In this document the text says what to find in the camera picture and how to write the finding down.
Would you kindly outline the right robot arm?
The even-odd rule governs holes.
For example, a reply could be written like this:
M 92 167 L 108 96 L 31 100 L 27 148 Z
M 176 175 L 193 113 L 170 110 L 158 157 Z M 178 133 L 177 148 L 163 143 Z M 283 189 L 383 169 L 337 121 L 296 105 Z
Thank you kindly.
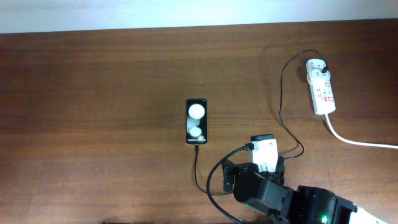
M 274 223 L 386 224 L 352 201 L 318 187 L 284 185 L 285 158 L 279 156 L 275 171 L 260 171 L 248 162 L 222 163 L 224 190 Z

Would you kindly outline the black Samsung flip phone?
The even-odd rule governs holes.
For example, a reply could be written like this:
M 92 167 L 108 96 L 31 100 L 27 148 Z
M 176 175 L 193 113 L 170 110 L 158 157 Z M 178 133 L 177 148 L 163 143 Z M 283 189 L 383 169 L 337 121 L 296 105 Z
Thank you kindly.
M 208 111 L 205 99 L 186 101 L 186 137 L 189 145 L 201 145 L 208 142 Z

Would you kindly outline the white USB charger adapter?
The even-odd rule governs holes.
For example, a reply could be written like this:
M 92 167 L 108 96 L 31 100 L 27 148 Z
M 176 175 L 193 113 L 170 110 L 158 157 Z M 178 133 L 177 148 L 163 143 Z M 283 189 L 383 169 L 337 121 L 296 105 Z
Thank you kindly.
M 307 80 L 309 84 L 313 84 L 314 81 L 330 81 L 330 72 L 328 66 L 324 60 L 321 59 L 310 59 L 306 63 L 307 69 Z

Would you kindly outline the white power strip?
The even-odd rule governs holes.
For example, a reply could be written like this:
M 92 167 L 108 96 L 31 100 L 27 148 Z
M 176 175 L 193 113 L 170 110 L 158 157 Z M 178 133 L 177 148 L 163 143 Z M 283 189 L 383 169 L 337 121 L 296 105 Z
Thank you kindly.
M 312 96 L 313 109 L 317 115 L 330 114 L 336 110 L 335 98 L 328 74 L 312 73 L 307 75 Z

